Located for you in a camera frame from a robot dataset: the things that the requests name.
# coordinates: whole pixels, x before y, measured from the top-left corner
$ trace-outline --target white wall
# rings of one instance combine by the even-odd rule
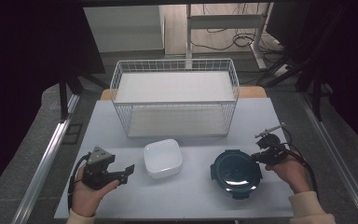
[[[85,7],[100,52],[163,49],[158,6]]]

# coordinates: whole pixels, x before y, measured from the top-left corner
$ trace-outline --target white wire basket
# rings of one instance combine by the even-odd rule
[[[230,59],[120,61],[110,93],[128,137],[226,136],[239,82]]]

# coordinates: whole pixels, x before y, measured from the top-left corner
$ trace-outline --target hand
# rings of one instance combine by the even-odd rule
[[[81,166],[77,171],[72,210],[82,217],[93,217],[103,196],[117,188],[119,182],[118,180],[112,181],[99,190],[90,189],[81,181],[84,167],[85,165]]]
[[[278,177],[289,184],[295,194],[311,191],[304,166],[293,156],[287,156],[281,163],[274,166],[266,165],[266,170],[274,171]]]

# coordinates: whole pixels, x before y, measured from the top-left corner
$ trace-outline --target white square bowl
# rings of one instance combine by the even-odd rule
[[[173,139],[147,145],[144,159],[147,173],[155,179],[175,175],[182,169],[182,153]]]

